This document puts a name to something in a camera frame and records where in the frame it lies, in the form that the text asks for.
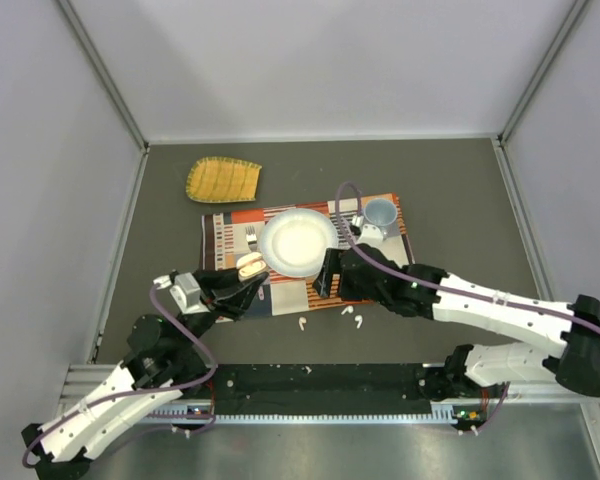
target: woven basket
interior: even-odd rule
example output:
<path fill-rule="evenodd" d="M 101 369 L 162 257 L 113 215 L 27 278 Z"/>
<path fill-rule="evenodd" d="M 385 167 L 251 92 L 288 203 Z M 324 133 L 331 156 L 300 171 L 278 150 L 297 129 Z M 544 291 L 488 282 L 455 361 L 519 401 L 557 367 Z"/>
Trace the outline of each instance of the woven basket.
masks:
<path fill-rule="evenodd" d="M 252 202 L 261 168 L 237 158 L 201 158 L 187 177 L 187 196 L 203 203 Z"/>

